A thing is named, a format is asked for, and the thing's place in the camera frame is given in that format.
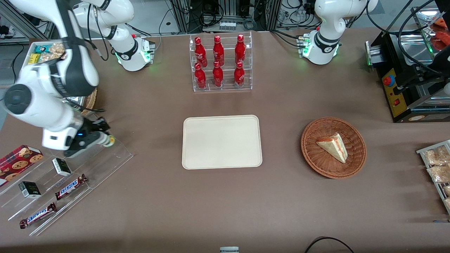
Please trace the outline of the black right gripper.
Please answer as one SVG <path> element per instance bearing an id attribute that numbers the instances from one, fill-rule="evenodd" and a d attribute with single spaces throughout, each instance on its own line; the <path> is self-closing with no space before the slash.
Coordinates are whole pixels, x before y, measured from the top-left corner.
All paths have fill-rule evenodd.
<path id="1" fill-rule="evenodd" d="M 96 119 L 95 121 L 83 119 L 83 124 L 72 141 L 72 150 L 82 150 L 88 146 L 93 148 L 100 145 L 102 143 L 101 132 L 110 134 L 110 128 L 106 119 Z"/>

